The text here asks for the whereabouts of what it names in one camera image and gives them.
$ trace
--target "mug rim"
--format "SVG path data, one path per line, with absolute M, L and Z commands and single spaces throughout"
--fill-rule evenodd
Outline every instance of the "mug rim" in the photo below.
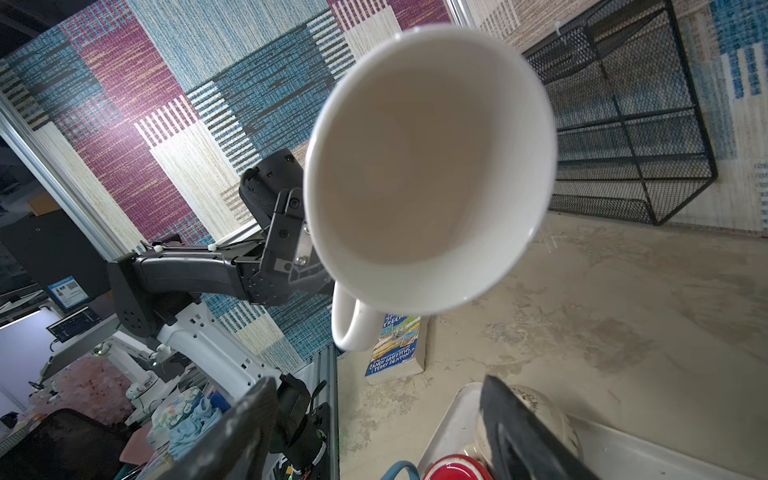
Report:
M 306 212 L 306 221 L 310 225 L 310 231 L 312 231 L 312 242 L 315 246 L 315 251 L 317 252 L 318 257 L 320 258 L 320 261 L 323 263 L 326 270 L 330 273 L 330 276 L 335 281 L 341 282 L 344 288 L 360 302 L 386 313 L 407 313 L 409 315 L 426 315 L 437 313 L 439 311 L 456 308 L 457 306 L 467 303 L 473 298 L 476 298 L 490 290 L 504 276 L 507 275 L 509 270 L 511 270 L 511 268 L 518 262 L 522 254 L 525 252 L 528 243 L 530 243 L 532 237 L 536 234 L 538 228 L 541 226 L 541 222 L 543 221 L 548 209 L 552 188 L 554 187 L 554 179 L 557 170 L 557 137 L 555 133 L 554 115 L 552 114 L 551 108 L 548 108 L 548 113 L 545 113 L 545 120 L 551 125 L 550 130 L 552 132 L 552 140 L 555 144 L 555 157 L 551 162 L 545 162 L 548 164 L 548 166 L 544 168 L 544 174 L 547 177 L 544 188 L 545 191 L 542 192 L 543 194 L 536 200 L 538 205 L 534 205 L 534 208 L 537 210 L 537 220 L 533 225 L 531 225 L 531 229 L 527 234 L 527 238 L 523 244 L 523 247 L 509 262 L 508 268 L 503 270 L 500 275 L 494 276 L 493 278 L 489 277 L 488 281 L 485 282 L 485 284 L 482 285 L 482 288 L 479 288 L 478 291 L 471 292 L 467 296 L 457 297 L 454 300 L 445 302 L 445 304 L 440 306 L 423 306 L 415 309 L 411 308 L 407 312 L 401 312 L 398 310 L 399 307 L 379 302 L 375 296 L 369 295 L 366 291 L 360 290 L 354 282 L 349 281 L 349 278 L 343 274 L 343 267 L 339 265 L 339 262 L 336 261 L 336 258 L 326 255 L 326 239 L 324 239 L 323 235 L 321 234 L 323 228 L 318 227 L 317 222 L 319 219 L 318 207 L 316 206 L 315 202 L 306 201 L 307 198 L 316 196 L 316 179 L 319 174 L 319 167 L 316 165 L 317 162 L 314 161 L 313 158 L 319 154 L 319 152 L 322 152 L 325 149 L 327 134 L 329 133 L 329 129 L 333 126 L 333 120 L 335 120 L 335 118 L 338 116 L 341 107 L 345 103 L 344 101 L 352 93 L 354 93 L 359 82 L 364 79 L 372 69 L 386 61 L 389 56 L 396 51 L 407 48 L 409 45 L 434 41 L 440 38 L 450 38 L 453 40 L 463 39 L 475 43 L 476 45 L 480 44 L 485 48 L 496 51 L 501 55 L 505 55 L 511 62 L 517 65 L 522 63 L 525 66 L 525 69 L 523 69 L 525 70 L 525 74 L 528 77 L 532 77 L 533 80 L 535 80 L 535 83 L 538 85 L 538 88 L 535 89 L 534 95 L 536 95 L 538 99 L 543 100 L 544 104 L 549 106 L 549 100 L 546 95 L 544 86 L 541 84 L 541 81 L 539 80 L 538 76 L 536 76 L 531 66 L 525 61 L 525 59 L 523 59 L 523 57 L 513 46 L 504 45 L 500 40 L 493 38 L 484 32 L 471 30 L 466 27 L 452 24 L 415 27 L 408 31 L 393 35 L 390 39 L 384 41 L 382 44 L 377 45 L 371 51 L 369 51 L 360 60 L 360 62 L 358 62 L 344 75 L 341 81 L 336 85 L 336 87 L 331 92 L 331 95 L 326 99 L 325 103 L 323 104 L 323 108 L 320 110 L 320 113 L 317 116 L 306 149 L 306 167 L 304 179 L 304 208 Z M 502 48 L 504 46 L 508 46 L 509 50 L 503 51 Z

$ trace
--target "white mug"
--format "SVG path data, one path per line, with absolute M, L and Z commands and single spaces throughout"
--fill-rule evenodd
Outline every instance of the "white mug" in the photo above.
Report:
M 443 25 L 368 53 L 328 97 L 306 152 L 336 345 L 366 350 L 384 312 L 437 313 L 494 286 L 544 216 L 556 155 L 547 95 L 513 47 Z

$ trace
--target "blue book cover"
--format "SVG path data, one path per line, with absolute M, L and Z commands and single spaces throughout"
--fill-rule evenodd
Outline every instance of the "blue book cover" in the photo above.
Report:
M 421 319 L 420 316 L 386 315 L 366 376 L 402 365 L 413 358 L 419 341 Z

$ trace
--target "white tray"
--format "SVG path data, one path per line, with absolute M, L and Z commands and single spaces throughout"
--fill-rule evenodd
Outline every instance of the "white tray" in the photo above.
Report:
M 480 406 L 482 383 L 463 386 L 429 441 L 417 468 L 424 476 L 437 460 L 475 440 L 475 416 Z M 569 415 L 576 430 L 583 461 L 605 480 L 750 480 L 701 460 L 646 442 L 618 430 Z

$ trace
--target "mesh tray shelf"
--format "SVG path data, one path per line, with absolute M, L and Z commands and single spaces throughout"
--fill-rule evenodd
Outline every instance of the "mesh tray shelf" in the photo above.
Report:
M 558 128 L 551 210 L 660 225 L 717 178 L 670 0 L 603 0 L 524 55 Z

